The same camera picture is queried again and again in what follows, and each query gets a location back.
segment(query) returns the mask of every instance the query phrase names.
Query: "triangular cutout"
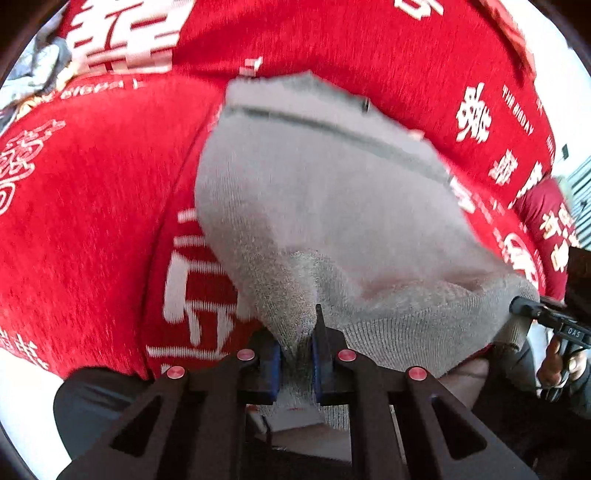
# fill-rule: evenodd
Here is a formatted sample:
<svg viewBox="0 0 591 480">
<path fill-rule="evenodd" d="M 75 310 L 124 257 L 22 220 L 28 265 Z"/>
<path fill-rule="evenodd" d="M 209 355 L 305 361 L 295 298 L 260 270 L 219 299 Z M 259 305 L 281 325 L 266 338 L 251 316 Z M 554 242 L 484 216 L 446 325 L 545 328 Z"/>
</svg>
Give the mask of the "triangular cutout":
<svg viewBox="0 0 591 480">
<path fill-rule="evenodd" d="M 111 442 L 111 448 L 141 457 L 148 446 L 152 430 L 162 408 L 162 397 L 155 397 Z"/>
<path fill-rule="evenodd" d="M 433 410 L 454 460 L 461 460 L 486 448 L 486 440 L 440 397 L 433 397 Z"/>
</svg>

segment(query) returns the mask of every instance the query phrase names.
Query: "red pillow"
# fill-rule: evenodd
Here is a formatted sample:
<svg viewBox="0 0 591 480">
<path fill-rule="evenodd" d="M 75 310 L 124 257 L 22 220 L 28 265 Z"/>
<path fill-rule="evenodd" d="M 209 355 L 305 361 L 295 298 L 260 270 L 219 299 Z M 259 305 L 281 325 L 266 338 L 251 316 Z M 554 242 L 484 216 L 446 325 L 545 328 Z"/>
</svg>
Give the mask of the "red pillow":
<svg viewBox="0 0 591 480">
<path fill-rule="evenodd" d="M 540 253 L 515 212 L 506 210 L 487 190 L 444 159 L 452 170 L 452 188 L 466 220 L 483 246 L 546 293 L 546 278 Z"/>
<path fill-rule="evenodd" d="M 0 139 L 0 346 L 61 377 L 99 365 L 148 378 L 155 248 L 183 175 L 193 195 L 187 162 L 222 91 L 107 74 L 46 100 Z"/>
<path fill-rule="evenodd" d="M 569 245 L 580 245 L 558 184 L 552 178 L 545 178 L 518 199 L 513 210 L 528 228 L 540 252 L 547 279 L 546 295 L 564 299 Z"/>
<path fill-rule="evenodd" d="M 532 80 L 472 0 L 72 0 L 61 35 L 103 72 L 174 68 L 227 82 L 312 70 L 424 131 L 503 206 L 554 158 Z"/>
</svg>

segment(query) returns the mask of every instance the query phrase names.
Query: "gray knit garment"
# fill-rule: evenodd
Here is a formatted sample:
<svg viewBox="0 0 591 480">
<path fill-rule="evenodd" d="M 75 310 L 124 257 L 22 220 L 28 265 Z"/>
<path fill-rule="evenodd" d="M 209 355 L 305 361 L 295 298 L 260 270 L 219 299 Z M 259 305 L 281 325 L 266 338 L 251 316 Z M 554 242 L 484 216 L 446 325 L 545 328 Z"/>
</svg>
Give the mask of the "gray knit garment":
<svg viewBox="0 0 591 480">
<path fill-rule="evenodd" d="M 314 401 L 315 305 L 378 365 L 441 376 L 491 342 L 535 288 L 475 239 L 427 141 L 305 74 L 236 80 L 196 184 L 213 252 L 286 357 L 274 408 Z M 342 408 L 325 410 L 346 428 Z"/>
</svg>

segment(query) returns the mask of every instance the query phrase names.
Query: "black handle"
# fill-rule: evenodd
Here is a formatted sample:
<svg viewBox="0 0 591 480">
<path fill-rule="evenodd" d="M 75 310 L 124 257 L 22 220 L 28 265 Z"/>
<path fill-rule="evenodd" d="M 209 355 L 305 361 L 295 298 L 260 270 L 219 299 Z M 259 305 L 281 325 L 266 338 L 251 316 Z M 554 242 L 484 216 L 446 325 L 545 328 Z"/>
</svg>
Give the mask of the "black handle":
<svg viewBox="0 0 591 480">
<path fill-rule="evenodd" d="M 579 346 L 573 342 L 569 342 L 566 339 L 562 339 L 560 342 L 560 350 L 558 354 L 562 357 L 563 369 L 560 373 L 559 385 L 564 385 L 569 379 L 569 360 L 571 355 L 579 349 Z M 541 398 L 549 402 L 558 401 L 562 395 L 562 387 L 552 387 L 547 390 L 542 390 Z"/>
</svg>

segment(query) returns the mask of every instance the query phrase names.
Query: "gray fabric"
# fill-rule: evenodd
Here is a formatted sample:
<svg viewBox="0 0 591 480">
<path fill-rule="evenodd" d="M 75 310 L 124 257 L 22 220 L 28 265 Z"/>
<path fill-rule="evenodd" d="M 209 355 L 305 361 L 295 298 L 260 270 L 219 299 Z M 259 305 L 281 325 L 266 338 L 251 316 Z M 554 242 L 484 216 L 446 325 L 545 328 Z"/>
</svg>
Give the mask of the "gray fabric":
<svg viewBox="0 0 591 480">
<path fill-rule="evenodd" d="M 313 401 L 316 303 L 379 365 L 441 376 L 494 340 L 520 348 L 509 303 L 537 298 L 474 239 L 432 146 L 361 103 L 310 75 L 236 80 L 200 160 L 207 242 L 286 354 L 279 408 Z"/>
<path fill-rule="evenodd" d="M 66 41 L 49 38 L 59 27 L 66 6 L 28 43 L 0 88 L 0 135 L 14 122 L 18 104 L 35 93 L 51 92 L 57 75 L 70 63 L 72 54 Z"/>
</svg>

